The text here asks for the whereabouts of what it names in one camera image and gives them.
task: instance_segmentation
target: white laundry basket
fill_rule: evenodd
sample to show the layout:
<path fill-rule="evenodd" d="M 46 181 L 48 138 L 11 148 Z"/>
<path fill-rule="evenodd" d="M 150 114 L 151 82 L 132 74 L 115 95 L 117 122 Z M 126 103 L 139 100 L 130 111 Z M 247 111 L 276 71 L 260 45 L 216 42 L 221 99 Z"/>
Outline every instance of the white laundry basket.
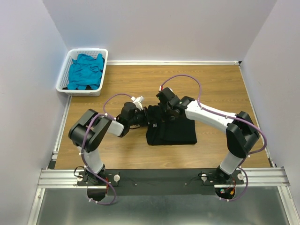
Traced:
<path fill-rule="evenodd" d="M 103 73 L 102 73 L 99 88 L 97 90 L 64 90 L 63 88 L 66 88 L 67 85 L 69 84 L 69 69 L 72 64 L 72 59 L 76 60 L 79 54 L 86 54 L 96 59 L 98 54 L 100 53 L 104 58 L 104 67 L 103 67 Z M 101 49 L 101 48 L 77 48 L 77 49 L 70 50 L 67 53 L 65 61 L 62 65 L 60 76 L 56 83 L 56 90 L 59 92 L 67 93 L 68 95 L 71 96 L 99 96 L 104 81 L 106 64 L 107 64 L 107 56 L 108 56 L 108 51 L 106 49 Z"/>

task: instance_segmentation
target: wood surface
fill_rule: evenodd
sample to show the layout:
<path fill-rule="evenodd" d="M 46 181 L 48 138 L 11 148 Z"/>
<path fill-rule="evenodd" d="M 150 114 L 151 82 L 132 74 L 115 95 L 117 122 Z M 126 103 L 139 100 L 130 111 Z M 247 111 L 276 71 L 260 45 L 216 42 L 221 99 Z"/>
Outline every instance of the wood surface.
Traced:
<path fill-rule="evenodd" d="M 107 66 L 104 85 L 99 97 L 73 97 L 67 116 L 56 169 L 74 169 L 83 165 L 77 148 L 68 139 L 70 128 L 88 110 L 103 112 L 103 103 L 120 92 L 135 97 L 144 96 L 143 106 L 157 105 L 156 94 L 163 81 L 172 75 L 189 74 L 202 84 L 201 102 L 226 112 L 246 111 L 255 120 L 238 66 L 166 65 L 166 66 Z M 178 97 L 196 98 L 197 83 L 187 77 L 170 80 L 170 87 Z M 113 98 L 106 110 L 117 116 L 129 97 Z M 213 168 L 217 167 L 228 152 L 226 136 L 221 131 L 196 122 L 196 145 L 149 146 L 146 142 L 147 128 L 131 130 L 125 137 L 106 134 L 99 150 L 106 168 Z M 262 146 L 259 141 L 254 150 Z M 245 167 L 269 167 L 265 151 L 247 159 Z"/>

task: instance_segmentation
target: folded black cloth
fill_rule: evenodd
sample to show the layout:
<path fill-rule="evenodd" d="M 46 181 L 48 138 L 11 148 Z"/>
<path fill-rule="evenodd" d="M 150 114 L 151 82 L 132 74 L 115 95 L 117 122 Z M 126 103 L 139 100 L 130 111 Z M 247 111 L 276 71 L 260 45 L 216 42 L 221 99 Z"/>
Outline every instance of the folded black cloth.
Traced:
<path fill-rule="evenodd" d="M 148 107 L 150 124 L 146 133 L 149 145 L 180 145 L 196 144 L 195 121 L 186 118 L 176 118 L 163 121 L 158 105 Z"/>

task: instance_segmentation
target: gray wall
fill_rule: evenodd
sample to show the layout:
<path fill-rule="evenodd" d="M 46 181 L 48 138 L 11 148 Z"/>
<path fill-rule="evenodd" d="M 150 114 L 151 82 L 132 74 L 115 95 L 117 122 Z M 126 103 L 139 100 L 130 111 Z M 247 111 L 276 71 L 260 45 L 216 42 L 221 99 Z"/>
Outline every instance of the gray wall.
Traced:
<path fill-rule="evenodd" d="M 242 60 L 276 0 L 43 0 L 67 48 L 110 60 Z"/>
<path fill-rule="evenodd" d="M 54 86 L 67 49 L 40 0 L 2 1 L 0 28 L 0 224 L 24 225 L 66 103 Z"/>
<path fill-rule="evenodd" d="M 278 0 L 241 65 L 271 157 L 300 211 L 300 1 Z"/>

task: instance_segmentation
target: blue towel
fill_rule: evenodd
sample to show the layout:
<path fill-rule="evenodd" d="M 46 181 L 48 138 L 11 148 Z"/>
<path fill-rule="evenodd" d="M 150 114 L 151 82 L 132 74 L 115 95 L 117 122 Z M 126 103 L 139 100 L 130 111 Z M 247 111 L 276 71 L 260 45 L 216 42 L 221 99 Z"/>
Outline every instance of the blue towel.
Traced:
<path fill-rule="evenodd" d="M 77 60 L 73 60 L 73 64 L 69 70 L 69 90 L 85 90 L 89 85 L 93 90 L 100 87 L 104 59 L 102 54 L 94 59 L 85 54 L 79 54 Z"/>

